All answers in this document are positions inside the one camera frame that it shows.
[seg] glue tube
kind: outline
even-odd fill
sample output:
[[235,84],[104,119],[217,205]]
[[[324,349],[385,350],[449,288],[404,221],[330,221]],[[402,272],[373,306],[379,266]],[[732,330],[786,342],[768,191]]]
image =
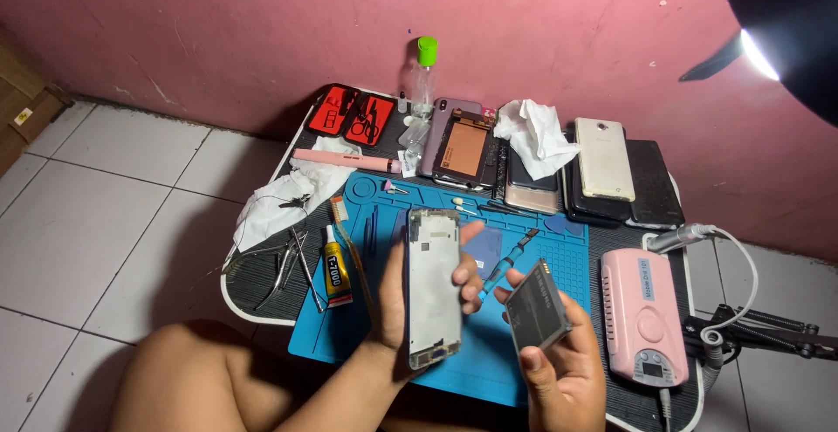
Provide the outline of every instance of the glue tube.
[[326,245],[323,246],[323,256],[326,297],[329,298],[329,305],[326,309],[351,303],[350,277],[346,274],[343,255],[340,253],[340,244],[334,240],[334,229],[331,224],[326,226]]

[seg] pink nail drill machine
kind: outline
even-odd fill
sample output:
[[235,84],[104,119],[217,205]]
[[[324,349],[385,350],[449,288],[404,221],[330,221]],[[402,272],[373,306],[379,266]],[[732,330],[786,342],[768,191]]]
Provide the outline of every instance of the pink nail drill machine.
[[654,387],[686,382],[670,261],[638,248],[602,255],[602,298],[611,371]]

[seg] green bottle cap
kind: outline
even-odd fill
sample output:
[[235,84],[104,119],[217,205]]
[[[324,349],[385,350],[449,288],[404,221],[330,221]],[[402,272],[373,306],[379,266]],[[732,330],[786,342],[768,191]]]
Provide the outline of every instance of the green bottle cap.
[[419,38],[419,65],[430,67],[436,63],[436,40],[433,36]]

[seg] clear plastic bottle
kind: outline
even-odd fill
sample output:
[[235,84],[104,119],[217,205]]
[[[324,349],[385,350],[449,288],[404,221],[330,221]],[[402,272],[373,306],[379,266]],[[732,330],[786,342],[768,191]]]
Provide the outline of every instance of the clear plastic bottle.
[[429,119],[433,111],[433,93],[436,80],[433,65],[436,63],[436,40],[431,36],[419,38],[419,55],[411,72],[411,116]]

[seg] light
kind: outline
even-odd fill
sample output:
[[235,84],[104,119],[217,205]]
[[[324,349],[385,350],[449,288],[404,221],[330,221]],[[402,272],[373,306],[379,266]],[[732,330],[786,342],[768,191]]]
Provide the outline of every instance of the light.
[[748,31],[742,30],[739,39],[742,40],[742,48],[745,50],[745,55],[749,58],[751,64],[769,79],[780,80],[780,76],[777,75],[777,72],[774,71],[771,64],[762,55],[762,52],[759,52],[757,44],[753,42],[753,38],[748,34]]

